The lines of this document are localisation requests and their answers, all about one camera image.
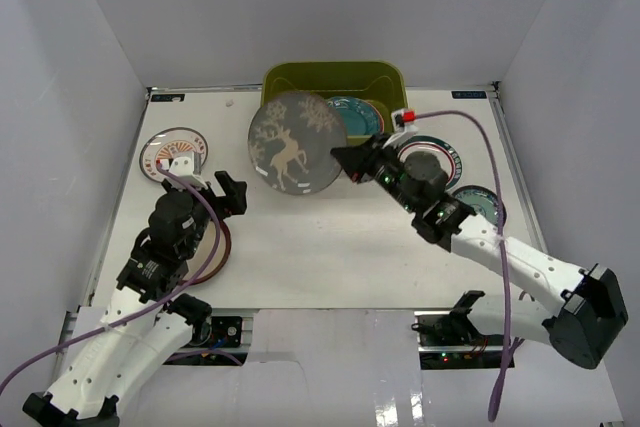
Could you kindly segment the teal scalloped plate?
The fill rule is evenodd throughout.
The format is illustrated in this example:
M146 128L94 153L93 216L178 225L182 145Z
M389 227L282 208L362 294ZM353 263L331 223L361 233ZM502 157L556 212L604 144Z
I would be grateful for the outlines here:
M334 96L327 100L335 108L349 136L368 136L384 131L384 120L369 102L352 96Z

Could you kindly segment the white plate dark red rim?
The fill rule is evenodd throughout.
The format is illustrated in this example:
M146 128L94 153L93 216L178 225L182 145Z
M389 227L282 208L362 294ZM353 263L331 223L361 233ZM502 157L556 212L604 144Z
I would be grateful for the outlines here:
M230 230L224 221L219 222L219 228L217 228L213 222L209 223L204 237L201 240L195 255L187 262L188 272L186 276L180 281L180 285L189 281L195 276L195 273L202 266L208 255L210 254L214 245L216 236L219 236L218 247L215 251L215 255L207 265L206 269L195 279L193 285L198 285L211 280L216 276L226 265L232 250L232 238Z

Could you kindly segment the grey plate with deer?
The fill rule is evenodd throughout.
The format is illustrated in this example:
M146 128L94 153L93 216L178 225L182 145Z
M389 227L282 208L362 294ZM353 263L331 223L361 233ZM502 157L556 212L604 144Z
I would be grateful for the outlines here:
M317 94L289 91L254 115L247 147L255 171L273 189L310 195L329 187L341 167L331 150L348 143L338 111Z

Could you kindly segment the white plate orange sunburst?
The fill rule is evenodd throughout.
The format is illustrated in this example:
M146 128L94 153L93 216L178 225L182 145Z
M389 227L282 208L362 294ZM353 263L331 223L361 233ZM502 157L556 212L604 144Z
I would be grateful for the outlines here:
M173 127L158 132L142 147L139 155L139 167L143 175L150 181L162 181L157 171L157 163L171 163L174 158L182 157L187 152L196 152L204 164L209 153L205 137L198 131L187 127Z

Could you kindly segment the white plate green red rim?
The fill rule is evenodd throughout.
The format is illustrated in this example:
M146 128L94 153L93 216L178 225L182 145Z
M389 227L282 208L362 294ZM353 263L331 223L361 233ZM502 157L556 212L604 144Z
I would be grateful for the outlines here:
M458 151L448 142L433 136L416 135L399 147L399 157L405 160L414 152L433 154L448 174L446 189L453 189L463 176L463 162Z

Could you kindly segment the small blue patterned plate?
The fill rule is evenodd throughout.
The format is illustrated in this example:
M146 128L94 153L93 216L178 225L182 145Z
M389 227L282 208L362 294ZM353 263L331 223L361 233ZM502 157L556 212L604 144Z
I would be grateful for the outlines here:
M502 214L499 214L499 199L492 190L479 186L467 185L453 191L452 196L470 206L477 214L485 217L492 225L505 225L507 221L507 209L502 206Z

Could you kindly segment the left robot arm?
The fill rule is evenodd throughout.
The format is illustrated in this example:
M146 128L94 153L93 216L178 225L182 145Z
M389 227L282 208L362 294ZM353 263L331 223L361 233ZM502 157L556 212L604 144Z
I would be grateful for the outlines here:
M198 175L171 168L148 224L94 330L65 372L22 410L41 426L117 426L131 399L178 349L199 346L211 334L211 306L185 293L188 262L210 225L247 209L247 184L225 171L215 178L222 195Z

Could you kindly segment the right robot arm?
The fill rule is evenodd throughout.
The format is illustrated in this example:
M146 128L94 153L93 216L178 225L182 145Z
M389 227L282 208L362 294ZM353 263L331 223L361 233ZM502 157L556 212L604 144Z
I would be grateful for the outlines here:
M332 156L355 183L375 181L406 211L412 227L430 244L472 260L520 287L533 299L506 307L482 292L459 301L452 312L453 337L477 344L504 333L553 347L571 363L596 368L628 321L615 273L601 265L587 269L549 256L513 237L445 190L447 173L426 151L400 157L385 135L358 146L337 147Z

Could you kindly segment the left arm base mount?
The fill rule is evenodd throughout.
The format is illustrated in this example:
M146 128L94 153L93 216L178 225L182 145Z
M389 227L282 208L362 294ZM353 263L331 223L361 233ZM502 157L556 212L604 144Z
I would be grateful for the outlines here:
M172 366L240 367L247 358L241 316L213 316L194 338L164 362Z

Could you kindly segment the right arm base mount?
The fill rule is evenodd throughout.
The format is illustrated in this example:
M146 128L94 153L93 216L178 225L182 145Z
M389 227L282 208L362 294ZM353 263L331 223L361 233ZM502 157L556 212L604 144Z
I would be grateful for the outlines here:
M503 337L484 335L468 319L485 293L464 293L450 310L415 313L411 330L417 335L422 371L498 369Z

